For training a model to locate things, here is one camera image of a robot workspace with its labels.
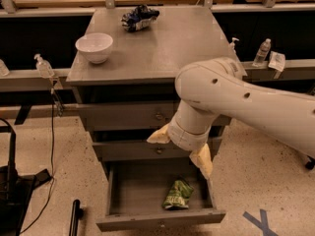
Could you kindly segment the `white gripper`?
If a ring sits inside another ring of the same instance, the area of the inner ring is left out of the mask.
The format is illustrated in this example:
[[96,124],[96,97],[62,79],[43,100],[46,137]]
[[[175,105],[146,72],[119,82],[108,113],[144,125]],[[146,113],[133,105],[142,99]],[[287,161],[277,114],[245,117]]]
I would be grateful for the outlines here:
[[170,140],[187,151],[191,161],[206,180],[213,172],[209,146],[206,144],[210,129],[218,114],[195,108],[181,100],[169,124],[154,131],[148,138],[150,144],[168,144]]

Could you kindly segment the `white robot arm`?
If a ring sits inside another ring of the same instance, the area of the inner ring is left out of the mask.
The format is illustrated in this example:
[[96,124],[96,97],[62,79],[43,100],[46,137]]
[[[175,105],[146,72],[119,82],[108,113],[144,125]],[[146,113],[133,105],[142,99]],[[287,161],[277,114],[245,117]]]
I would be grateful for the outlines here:
[[242,66],[227,57],[194,62],[175,78],[180,97],[171,121],[148,137],[190,152],[205,178],[213,171],[208,136],[221,115],[235,118],[308,156],[315,155],[315,98],[248,84]]

